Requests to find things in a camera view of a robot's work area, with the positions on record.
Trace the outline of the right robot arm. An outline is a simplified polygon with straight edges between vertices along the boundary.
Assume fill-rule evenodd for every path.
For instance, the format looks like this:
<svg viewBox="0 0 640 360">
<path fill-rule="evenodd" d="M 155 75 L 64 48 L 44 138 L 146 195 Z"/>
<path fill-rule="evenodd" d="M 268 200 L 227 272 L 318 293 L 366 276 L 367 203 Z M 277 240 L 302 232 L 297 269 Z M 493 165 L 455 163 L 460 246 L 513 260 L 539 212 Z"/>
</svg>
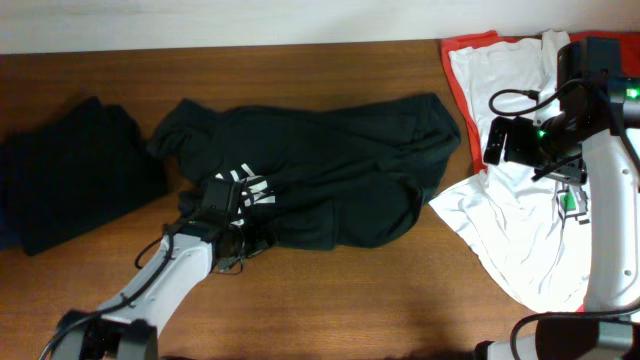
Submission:
<svg viewBox="0 0 640 360">
<path fill-rule="evenodd" d="M 636 359 L 639 356 L 639 80 L 615 39 L 586 37 L 557 55 L 558 115 L 496 110 L 483 160 L 590 186 L 591 270 L 581 312 L 527 316 L 475 359 Z"/>
</svg>

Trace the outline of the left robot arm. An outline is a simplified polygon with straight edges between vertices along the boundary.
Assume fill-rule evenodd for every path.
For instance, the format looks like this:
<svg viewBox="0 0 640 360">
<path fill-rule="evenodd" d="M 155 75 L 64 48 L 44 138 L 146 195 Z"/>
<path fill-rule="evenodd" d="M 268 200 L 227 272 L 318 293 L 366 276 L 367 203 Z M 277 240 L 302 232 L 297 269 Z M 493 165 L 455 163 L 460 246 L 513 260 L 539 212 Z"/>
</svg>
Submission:
<svg viewBox="0 0 640 360">
<path fill-rule="evenodd" d="M 274 245 L 250 223 L 251 206 L 273 199 L 266 188 L 260 176 L 215 175 L 180 193 L 180 216 L 154 241 L 153 257 L 97 310 L 65 314 L 42 358 L 157 358 L 159 335 L 198 283 L 211 274 L 237 275 L 245 260 Z"/>
</svg>

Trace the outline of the black Nike t-shirt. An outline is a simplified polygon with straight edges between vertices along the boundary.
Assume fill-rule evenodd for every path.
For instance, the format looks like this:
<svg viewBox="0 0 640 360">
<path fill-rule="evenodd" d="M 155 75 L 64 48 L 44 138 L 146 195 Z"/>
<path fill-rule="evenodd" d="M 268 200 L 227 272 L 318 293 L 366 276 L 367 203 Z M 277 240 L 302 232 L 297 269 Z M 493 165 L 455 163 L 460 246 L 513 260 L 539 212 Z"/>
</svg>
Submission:
<svg viewBox="0 0 640 360">
<path fill-rule="evenodd" d="M 241 182 L 247 224 L 283 247 L 375 248 L 408 232 L 461 140 L 433 94 L 330 111 L 184 100 L 148 148 L 196 185 Z"/>
</svg>

